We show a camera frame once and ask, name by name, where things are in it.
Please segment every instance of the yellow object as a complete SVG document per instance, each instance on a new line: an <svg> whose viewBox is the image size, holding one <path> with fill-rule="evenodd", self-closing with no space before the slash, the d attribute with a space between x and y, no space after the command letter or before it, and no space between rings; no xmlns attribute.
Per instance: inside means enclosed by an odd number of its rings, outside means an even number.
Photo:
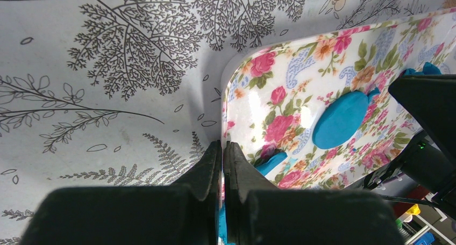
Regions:
<svg viewBox="0 0 456 245"><path fill-rule="evenodd" d="M418 215L421 213L421 210L418 207L418 204L414 204L409 210L407 210L408 214Z"/></svg>

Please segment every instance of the floral tray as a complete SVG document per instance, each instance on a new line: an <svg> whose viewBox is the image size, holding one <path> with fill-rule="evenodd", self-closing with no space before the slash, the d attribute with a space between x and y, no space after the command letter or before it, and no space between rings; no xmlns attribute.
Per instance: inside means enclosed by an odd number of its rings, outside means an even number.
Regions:
<svg viewBox="0 0 456 245"><path fill-rule="evenodd" d="M287 152L266 176L280 188L350 185L392 160L419 131L388 86L407 68L443 65L454 47L454 11L276 44L238 60L222 77L223 143L239 143L254 165L276 149ZM381 94L353 137L328 150L312 143L316 121L333 101L375 87Z"/></svg>

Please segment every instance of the blue object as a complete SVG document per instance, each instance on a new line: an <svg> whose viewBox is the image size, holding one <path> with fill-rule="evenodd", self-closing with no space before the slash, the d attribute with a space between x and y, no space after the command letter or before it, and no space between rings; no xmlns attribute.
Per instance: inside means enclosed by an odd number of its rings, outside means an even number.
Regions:
<svg viewBox="0 0 456 245"><path fill-rule="evenodd" d="M432 233L427 232L419 238L414 245L431 245L436 239L434 238L434 235Z"/></svg>
<svg viewBox="0 0 456 245"><path fill-rule="evenodd" d="M312 141L321 149L330 149L350 139L361 126L367 107L378 88L366 96L363 92L353 91L339 97L322 114L315 126Z"/></svg>
<svg viewBox="0 0 456 245"><path fill-rule="evenodd" d="M256 169L263 175L267 175L272 169L279 165L287 158L287 153L281 152L269 159L267 163L257 166ZM235 243L228 243L227 229L226 229L226 212L225 203L218 213L218 236L222 238L225 245L236 245Z"/></svg>
<svg viewBox="0 0 456 245"><path fill-rule="evenodd" d="M437 66L435 66L434 64L432 63L429 63L429 62L425 62L424 63L424 66L423 66L423 71L416 71L414 69L406 69L404 71L404 76L409 76L409 75L414 75L414 76L417 76L417 75L441 75L441 72L440 72L440 69L437 68Z"/></svg>

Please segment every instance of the red object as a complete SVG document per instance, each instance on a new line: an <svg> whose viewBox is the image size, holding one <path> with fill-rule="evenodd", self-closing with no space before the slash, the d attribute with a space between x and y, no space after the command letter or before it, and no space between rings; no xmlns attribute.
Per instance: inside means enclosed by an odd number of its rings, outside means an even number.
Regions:
<svg viewBox="0 0 456 245"><path fill-rule="evenodd" d="M423 199L424 197L426 197L427 194L429 194L429 192L430 191L427 190L425 187L419 185L418 187L414 188L406 196L406 198ZM396 203L393 206L394 214L397 218L399 218L401 215L407 212L407 210L409 210L412 206L412 204L408 203Z"/></svg>

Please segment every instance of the blue oval object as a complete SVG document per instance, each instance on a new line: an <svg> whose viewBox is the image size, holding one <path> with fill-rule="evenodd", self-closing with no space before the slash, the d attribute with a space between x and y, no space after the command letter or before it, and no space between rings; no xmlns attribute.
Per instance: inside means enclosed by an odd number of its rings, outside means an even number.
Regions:
<svg viewBox="0 0 456 245"><path fill-rule="evenodd" d="M372 97L379 93L376 88L369 96L353 91L339 97L318 120L312 135L314 144L330 149L350 139L361 126Z"/></svg>

